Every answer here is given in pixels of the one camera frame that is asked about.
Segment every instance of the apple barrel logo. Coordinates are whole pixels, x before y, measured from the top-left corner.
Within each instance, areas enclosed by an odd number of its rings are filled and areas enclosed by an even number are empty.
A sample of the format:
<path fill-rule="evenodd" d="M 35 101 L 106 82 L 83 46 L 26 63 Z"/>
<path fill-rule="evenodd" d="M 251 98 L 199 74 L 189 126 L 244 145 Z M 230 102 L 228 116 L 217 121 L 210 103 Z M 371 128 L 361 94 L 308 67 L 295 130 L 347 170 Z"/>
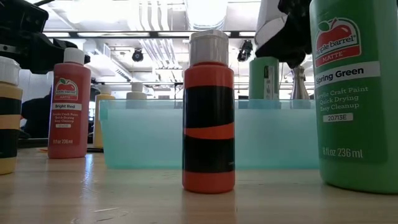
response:
<path fill-rule="evenodd" d="M 358 26 L 346 18 L 334 18 L 318 25 L 315 38 L 315 67 L 361 55 Z"/>
<path fill-rule="evenodd" d="M 71 80 L 60 78 L 55 85 L 54 98 L 56 100 L 77 100 L 78 88 L 76 83 Z"/>

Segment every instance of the translucent plastic container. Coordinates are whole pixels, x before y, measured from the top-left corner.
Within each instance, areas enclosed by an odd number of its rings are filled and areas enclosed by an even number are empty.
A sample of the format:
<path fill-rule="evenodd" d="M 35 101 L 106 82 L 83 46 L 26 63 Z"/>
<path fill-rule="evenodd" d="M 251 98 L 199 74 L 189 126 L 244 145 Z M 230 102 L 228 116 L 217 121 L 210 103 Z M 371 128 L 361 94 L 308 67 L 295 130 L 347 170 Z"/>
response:
<path fill-rule="evenodd" d="M 115 169 L 181 169 L 182 101 L 101 100 L 105 163 Z M 315 104 L 235 101 L 237 169 L 318 168 Z"/>

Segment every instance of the black and yellow bottle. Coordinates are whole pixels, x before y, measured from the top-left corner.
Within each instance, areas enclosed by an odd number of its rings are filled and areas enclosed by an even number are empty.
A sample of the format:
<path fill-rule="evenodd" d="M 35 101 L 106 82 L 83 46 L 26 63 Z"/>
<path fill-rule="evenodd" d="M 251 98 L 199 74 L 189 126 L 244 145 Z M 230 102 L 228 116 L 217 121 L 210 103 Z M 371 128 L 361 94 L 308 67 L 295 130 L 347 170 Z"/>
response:
<path fill-rule="evenodd" d="M 17 157 L 22 90 L 18 63 L 0 57 L 0 175 L 14 172 Z"/>

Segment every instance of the black cable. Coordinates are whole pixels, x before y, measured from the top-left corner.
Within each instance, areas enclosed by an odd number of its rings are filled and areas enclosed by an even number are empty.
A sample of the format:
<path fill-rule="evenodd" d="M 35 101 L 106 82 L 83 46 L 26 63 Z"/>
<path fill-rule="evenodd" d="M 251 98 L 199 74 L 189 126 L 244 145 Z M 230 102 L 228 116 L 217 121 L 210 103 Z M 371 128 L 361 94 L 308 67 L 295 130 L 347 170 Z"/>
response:
<path fill-rule="evenodd" d="M 42 5 L 50 3 L 52 1 L 54 1 L 54 0 L 43 0 L 43 1 L 39 1 L 39 2 L 35 3 L 34 5 L 35 6 L 42 6 Z"/>

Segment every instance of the green paint bottle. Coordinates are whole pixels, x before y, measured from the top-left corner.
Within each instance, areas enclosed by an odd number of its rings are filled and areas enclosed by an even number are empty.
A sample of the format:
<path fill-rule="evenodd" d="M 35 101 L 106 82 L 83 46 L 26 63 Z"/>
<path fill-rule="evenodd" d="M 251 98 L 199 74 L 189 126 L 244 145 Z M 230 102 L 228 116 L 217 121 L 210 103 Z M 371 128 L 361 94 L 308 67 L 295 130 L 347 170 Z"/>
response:
<path fill-rule="evenodd" d="M 310 5 L 322 179 L 398 193 L 396 0 Z"/>

